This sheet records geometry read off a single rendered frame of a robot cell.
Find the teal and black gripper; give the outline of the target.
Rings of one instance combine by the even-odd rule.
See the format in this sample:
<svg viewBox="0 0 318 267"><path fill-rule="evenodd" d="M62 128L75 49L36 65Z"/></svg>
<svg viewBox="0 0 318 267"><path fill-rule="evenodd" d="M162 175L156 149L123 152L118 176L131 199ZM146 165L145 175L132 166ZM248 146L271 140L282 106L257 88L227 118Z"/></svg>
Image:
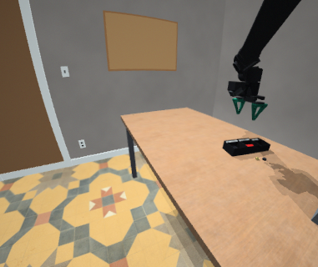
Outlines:
<svg viewBox="0 0 318 267"><path fill-rule="evenodd" d="M258 83L258 89L257 89L257 94L256 96L259 96L258 95L258 92L259 92L259 87L260 87L260 83ZM263 103L263 102L256 102L257 99L260 99L260 100L265 100L265 97L264 96L259 96L259 97L256 97L256 96L249 96L249 95L244 95L244 94L239 94L238 96L240 96L239 98L236 97L236 98L233 98L233 103L235 105L235 110L236 110L236 113L237 114L240 114L240 111L241 109L243 108L244 104L245 104L245 101L246 102L250 102L252 103L252 120L256 120L256 118L259 116L259 114L267 107L268 104L266 103ZM243 98L242 98L243 97ZM244 100L243 100L244 99ZM238 105L237 105L237 102L241 102L240 103L240 109L238 110ZM256 112L256 109L259 107L261 107L259 109L259 111L257 113Z"/></svg>

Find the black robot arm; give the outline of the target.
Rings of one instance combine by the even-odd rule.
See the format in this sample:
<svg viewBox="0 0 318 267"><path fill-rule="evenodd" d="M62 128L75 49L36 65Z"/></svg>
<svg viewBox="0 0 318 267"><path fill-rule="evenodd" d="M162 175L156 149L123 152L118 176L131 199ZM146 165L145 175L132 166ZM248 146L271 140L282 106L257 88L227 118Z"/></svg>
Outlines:
<svg viewBox="0 0 318 267"><path fill-rule="evenodd" d="M229 81L228 91L231 97L238 96L239 94L256 96L258 82L261 80L263 69L259 68L259 66L253 66L260 62L259 56L261 51L300 1L263 1L243 47L235 55L233 66L238 73L238 79L242 82ZM245 81L253 83L245 83Z"/></svg>

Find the black rack of three labelled bins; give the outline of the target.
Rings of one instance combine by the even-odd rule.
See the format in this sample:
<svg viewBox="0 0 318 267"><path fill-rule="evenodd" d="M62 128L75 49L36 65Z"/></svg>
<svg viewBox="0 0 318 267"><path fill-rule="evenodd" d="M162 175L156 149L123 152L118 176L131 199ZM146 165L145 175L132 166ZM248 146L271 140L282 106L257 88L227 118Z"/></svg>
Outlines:
<svg viewBox="0 0 318 267"><path fill-rule="evenodd" d="M254 146L248 147L246 144L253 144ZM222 147L222 149L224 149L232 157L265 152L269 151L269 148L270 144L260 138L255 138L252 140L249 138L225 140Z"/></svg>

